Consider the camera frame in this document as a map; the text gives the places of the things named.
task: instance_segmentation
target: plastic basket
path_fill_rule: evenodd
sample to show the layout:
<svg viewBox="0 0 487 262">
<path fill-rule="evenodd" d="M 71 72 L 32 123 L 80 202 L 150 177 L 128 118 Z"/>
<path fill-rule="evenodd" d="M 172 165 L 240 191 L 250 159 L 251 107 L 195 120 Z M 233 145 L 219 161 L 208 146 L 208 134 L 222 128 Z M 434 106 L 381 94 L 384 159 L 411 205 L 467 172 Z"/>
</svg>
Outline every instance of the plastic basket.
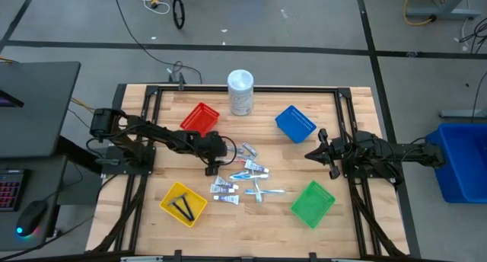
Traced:
<svg viewBox="0 0 487 262">
<path fill-rule="evenodd" d="M 185 198 L 188 202 L 188 206 L 191 208 L 191 212 L 193 212 L 193 215 L 195 217 L 195 220 L 192 222 L 184 217 L 184 215 L 181 214 L 181 212 L 179 212 L 174 206 L 171 206 L 169 204 L 172 199 L 180 197 L 184 193 L 186 194 Z M 166 193 L 166 196 L 162 199 L 161 203 L 159 203 L 159 207 L 171 214 L 175 219 L 179 220 L 184 225 L 191 228 L 195 225 L 196 220 L 198 220 L 201 212 L 204 210 L 207 203 L 208 201 L 206 199 L 193 192 L 191 189 L 184 186 L 183 184 L 176 182 Z M 178 204 L 183 209 L 186 209 L 182 200 L 178 202 Z"/>
<path fill-rule="evenodd" d="M 487 203 L 487 125 L 441 124 L 426 139 L 442 147 L 446 164 L 435 173 L 443 198 Z"/>
<path fill-rule="evenodd" d="M 211 109 L 204 103 L 199 103 L 180 124 L 180 127 L 185 130 L 197 131 L 202 136 L 205 136 L 216 124 L 219 116 L 220 114 L 216 110 Z"/>
<path fill-rule="evenodd" d="M 292 204 L 291 211 L 310 228 L 316 228 L 334 203 L 335 197 L 333 195 L 316 181 L 311 181 Z"/>
<path fill-rule="evenodd" d="M 275 121 L 277 122 L 277 127 L 289 136 L 294 143 L 303 142 L 317 128 L 311 120 L 293 105 L 279 114 Z"/>
</svg>

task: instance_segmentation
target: white cylindrical canister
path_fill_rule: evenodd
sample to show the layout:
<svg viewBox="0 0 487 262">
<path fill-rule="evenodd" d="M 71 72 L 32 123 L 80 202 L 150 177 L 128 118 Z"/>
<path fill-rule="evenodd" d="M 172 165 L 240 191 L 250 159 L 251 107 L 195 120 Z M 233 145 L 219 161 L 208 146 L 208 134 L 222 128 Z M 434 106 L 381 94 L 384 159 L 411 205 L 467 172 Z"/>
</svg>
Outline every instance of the white cylindrical canister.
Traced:
<svg viewBox="0 0 487 262">
<path fill-rule="evenodd" d="M 238 69 L 228 75 L 228 94 L 230 109 L 235 115 L 247 115 L 253 106 L 253 76 L 250 72 Z"/>
</svg>

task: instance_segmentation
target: red-lit keyboard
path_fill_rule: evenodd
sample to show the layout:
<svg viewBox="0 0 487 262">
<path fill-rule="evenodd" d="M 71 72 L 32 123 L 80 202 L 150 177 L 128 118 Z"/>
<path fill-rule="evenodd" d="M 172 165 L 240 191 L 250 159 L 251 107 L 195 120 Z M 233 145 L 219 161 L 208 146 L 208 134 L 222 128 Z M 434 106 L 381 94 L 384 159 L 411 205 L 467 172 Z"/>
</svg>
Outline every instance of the red-lit keyboard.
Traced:
<svg viewBox="0 0 487 262">
<path fill-rule="evenodd" d="M 0 170 L 0 212 L 14 212 L 21 197 L 25 170 Z"/>
</svg>

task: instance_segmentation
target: wooden table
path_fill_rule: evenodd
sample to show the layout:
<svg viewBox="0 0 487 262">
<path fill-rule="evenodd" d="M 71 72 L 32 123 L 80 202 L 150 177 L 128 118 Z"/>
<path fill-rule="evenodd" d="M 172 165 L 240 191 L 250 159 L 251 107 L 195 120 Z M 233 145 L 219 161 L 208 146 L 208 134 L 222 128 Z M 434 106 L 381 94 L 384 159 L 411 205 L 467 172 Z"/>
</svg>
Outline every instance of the wooden table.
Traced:
<svg viewBox="0 0 487 262">
<path fill-rule="evenodd" d="M 122 104 L 125 112 L 140 114 L 145 88 L 146 85 L 126 86 Z M 371 89 L 350 89 L 358 128 L 380 136 Z M 293 104 L 318 129 L 326 128 L 330 139 L 339 137 L 336 106 L 331 94 L 256 92 L 252 113 L 237 117 L 230 113 L 228 95 L 224 92 L 165 91 L 158 125 L 180 129 L 180 122 L 199 102 L 221 114 L 214 130 L 222 136 L 231 137 L 237 144 L 248 142 L 259 152 L 257 163 L 271 170 L 270 179 L 259 182 L 261 189 L 286 189 L 286 193 L 265 195 L 264 202 L 258 204 L 254 196 L 244 194 L 245 189 L 253 188 L 252 183 L 240 182 L 238 206 L 214 201 L 209 187 L 215 177 L 204 175 L 203 163 L 196 157 L 178 155 L 157 144 L 154 173 L 148 180 L 145 193 L 136 254 L 172 255 L 174 250 L 181 249 L 183 255 L 190 256 L 308 257 L 310 252 L 316 252 L 318 257 L 359 257 L 347 180 L 343 176 L 330 180 L 327 166 L 304 158 L 319 145 L 318 131 L 315 130 L 306 141 L 294 144 L 274 121 Z M 227 179 L 242 169 L 241 163 L 233 163 L 220 168 L 220 175 Z M 290 210 L 291 204 L 312 180 L 322 184 L 336 197 L 335 205 L 316 229 L 308 228 Z M 159 207 L 164 194 L 176 181 L 208 200 L 207 207 L 192 228 L 187 228 Z M 369 184 L 378 223 L 401 251 L 409 253 L 393 186 L 384 179 L 369 179 Z M 87 249 L 98 245 L 119 218 L 125 187 L 126 177 L 120 176 L 103 189 Z M 368 226 L 362 222 L 368 253 L 372 254 Z"/>
</svg>

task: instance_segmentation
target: concrete floor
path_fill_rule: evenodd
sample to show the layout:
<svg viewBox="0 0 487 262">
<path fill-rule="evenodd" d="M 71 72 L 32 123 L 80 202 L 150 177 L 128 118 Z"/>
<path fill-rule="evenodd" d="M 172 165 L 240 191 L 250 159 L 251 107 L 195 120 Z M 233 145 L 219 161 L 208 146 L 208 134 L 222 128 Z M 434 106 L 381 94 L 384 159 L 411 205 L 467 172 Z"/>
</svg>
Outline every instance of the concrete floor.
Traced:
<svg viewBox="0 0 487 262">
<path fill-rule="evenodd" d="M 0 0 L 0 37 L 7 32 L 24 1 Z M 182 60 L 200 70 L 204 84 L 223 84 L 229 71 L 248 69 L 260 85 L 369 86 L 380 109 L 378 94 L 382 87 L 376 85 L 371 60 L 364 54 L 368 45 L 357 0 L 184 0 L 187 18 L 181 31 L 173 25 L 170 14 L 152 14 L 139 0 L 119 1 L 128 25 L 142 43 L 213 46 L 209 51 L 184 46 L 151 51 L 164 61 Z M 454 41 L 463 21 L 410 27 L 402 20 L 403 1 L 364 0 L 377 50 L 465 53 L 463 45 Z M 483 2 L 470 0 L 469 5 L 487 14 Z M 432 3 L 411 0 L 410 5 Z M 484 17 L 469 21 L 466 33 Z M 92 107 L 109 107 L 119 83 L 166 81 L 168 76 L 167 66 L 141 50 L 93 48 L 96 43 L 104 43 L 100 47 L 108 43 L 133 43 L 114 0 L 33 0 L 9 40 L 3 40 L 3 48 L 0 42 L 0 53 L 20 62 L 81 62 L 73 96 Z M 14 40 L 45 43 L 38 47 Z M 227 47 L 220 47 L 223 42 Z M 79 43 L 91 43 L 92 48 L 79 48 Z M 249 51 L 235 48 L 225 51 L 228 46 L 247 46 Z M 284 50 L 264 53 L 256 52 L 259 47 L 255 46 L 294 49 L 291 53 Z M 346 51 L 316 53 L 308 50 L 311 47 Z M 362 56 L 350 55 L 353 52 Z M 398 142 L 409 142 L 435 130 L 444 122 L 438 118 L 441 109 L 471 108 L 476 86 L 487 66 L 487 57 L 480 58 L 379 57 Z M 198 82 L 195 73 L 185 71 L 184 75 L 188 82 Z M 479 106 L 486 105 L 487 97 L 481 94 Z M 91 116 L 86 111 L 75 105 L 71 109 L 90 122 Z M 89 137 L 86 128 L 70 113 L 62 134 L 81 146 Z M 483 224 L 487 206 L 445 203 L 432 169 L 406 164 L 405 172 L 415 224 L 414 228 L 406 225 L 406 229 L 417 234 L 420 255 L 438 260 L 484 261 L 487 228 Z M 84 175 L 88 177 L 83 184 L 85 193 L 96 193 L 100 180 L 87 172 Z M 57 226 L 72 227 L 93 211 L 93 203 L 63 206 Z M 81 253 L 89 228 L 87 223 L 23 257 Z"/>
</svg>

